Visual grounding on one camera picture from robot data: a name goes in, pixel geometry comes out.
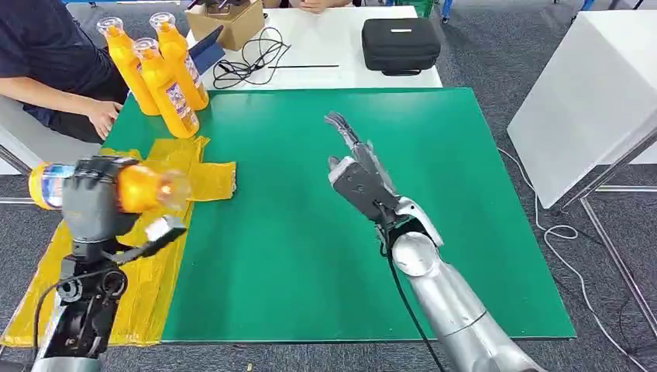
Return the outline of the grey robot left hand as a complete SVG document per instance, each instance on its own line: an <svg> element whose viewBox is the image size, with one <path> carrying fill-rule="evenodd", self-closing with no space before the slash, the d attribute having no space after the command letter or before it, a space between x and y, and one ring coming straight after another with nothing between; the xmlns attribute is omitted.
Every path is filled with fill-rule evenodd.
<svg viewBox="0 0 657 372"><path fill-rule="evenodd" d="M62 215L73 241L98 243L130 232L139 213L121 210L118 176L137 165L128 157L94 156L79 160L62 188Z"/></svg>

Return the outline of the person's right hand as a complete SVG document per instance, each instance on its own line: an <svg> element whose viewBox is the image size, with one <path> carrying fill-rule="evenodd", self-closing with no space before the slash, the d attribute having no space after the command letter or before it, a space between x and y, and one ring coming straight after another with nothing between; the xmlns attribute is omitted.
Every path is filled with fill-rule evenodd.
<svg viewBox="0 0 657 372"><path fill-rule="evenodd" d="M105 140L111 132L115 120L119 117L122 104L112 101L91 99L84 111L84 115L94 126L97 134Z"/></svg>

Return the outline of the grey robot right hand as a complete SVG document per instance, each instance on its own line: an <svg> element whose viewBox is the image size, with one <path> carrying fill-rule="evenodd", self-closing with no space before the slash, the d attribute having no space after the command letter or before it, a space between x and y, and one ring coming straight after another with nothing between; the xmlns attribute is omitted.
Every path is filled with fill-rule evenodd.
<svg viewBox="0 0 657 372"><path fill-rule="evenodd" d="M396 195L397 192L389 174L373 151L373 144L370 141L361 141L344 116L337 112L328 113L324 120L334 127L344 139L352 158L361 164L369 174L372 174L392 195Z"/></svg>

